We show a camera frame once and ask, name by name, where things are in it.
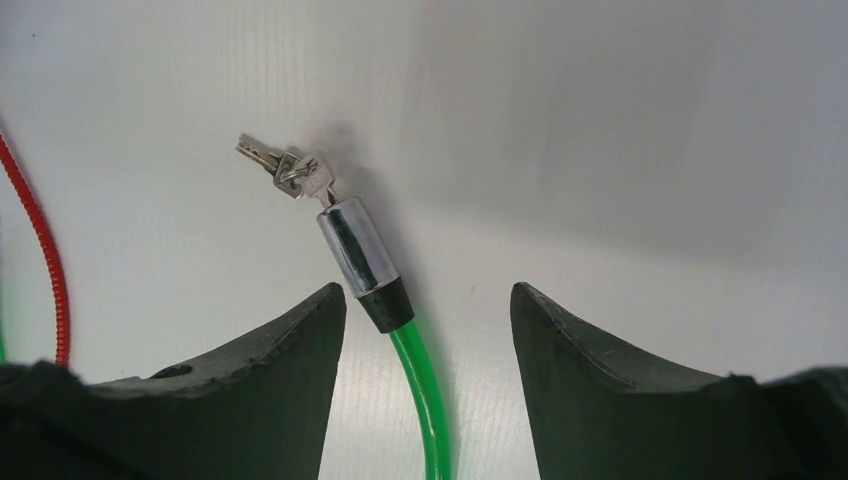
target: green coiled cable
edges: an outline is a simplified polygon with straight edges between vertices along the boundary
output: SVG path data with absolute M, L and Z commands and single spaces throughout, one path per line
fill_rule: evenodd
M 406 372 L 415 408 L 418 410 L 418 421 L 424 440 L 426 478 L 451 480 L 450 431 L 442 394 L 427 348 L 421 340 L 414 320 L 389 333 L 389 336 L 392 337 L 392 343 Z

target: black rubber cap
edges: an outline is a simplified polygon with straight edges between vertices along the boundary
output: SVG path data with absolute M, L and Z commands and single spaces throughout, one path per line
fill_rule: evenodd
M 380 333 L 393 332 L 415 316 L 400 277 L 358 300 Z

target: key blade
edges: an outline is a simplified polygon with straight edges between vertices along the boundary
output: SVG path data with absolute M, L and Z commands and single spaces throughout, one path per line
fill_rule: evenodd
M 262 165 L 262 168 L 270 173 L 275 173 L 280 165 L 280 158 L 268 152 L 264 148 L 256 145 L 245 137 L 239 138 L 239 143 L 236 145 L 236 151 L 254 162 Z
M 338 201 L 336 192 L 333 190 L 332 185 L 327 185 L 321 190 L 318 190 L 314 195 L 312 195 L 312 197 L 317 198 L 324 208 L 330 208 L 336 204 L 336 201 Z

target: black rubber piece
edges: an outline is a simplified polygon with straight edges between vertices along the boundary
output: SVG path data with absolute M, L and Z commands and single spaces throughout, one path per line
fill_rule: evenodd
M 390 333 L 412 320 L 415 312 L 409 303 L 409 295 L 403 280 L 398 277 L 384 287 L 359 297 L 371 321 L 380 333 Z
M 144 380 L 83 385 L 46 362 L 2 365 L 0 478 L 316 480 L 345 309 L 328 285 Z
M 652 355 L 526 283 L 510 308 L 542 480 L 848 478 L 848 368 L 758 385 Z

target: silver key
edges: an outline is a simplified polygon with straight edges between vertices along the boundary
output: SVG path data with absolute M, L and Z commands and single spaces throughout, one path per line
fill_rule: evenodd
M 296 172 L 305 171 L 300 177 L 300 186 L 305 195 L 317 198 L 324 208 L 336 203 L 336 193 L 333 191 L 333 182 L 336 179 L 323 153 L 311 152 L 303 157 L 294 169 Z
M 290 197 L 317 198 L 324 208 L 336 203 L 335 178 L 321 152 L 304 156 L 290 151 L 275 153 L 246 137 L 239 139 L 236 151 L 274 175 L 274 185 Z

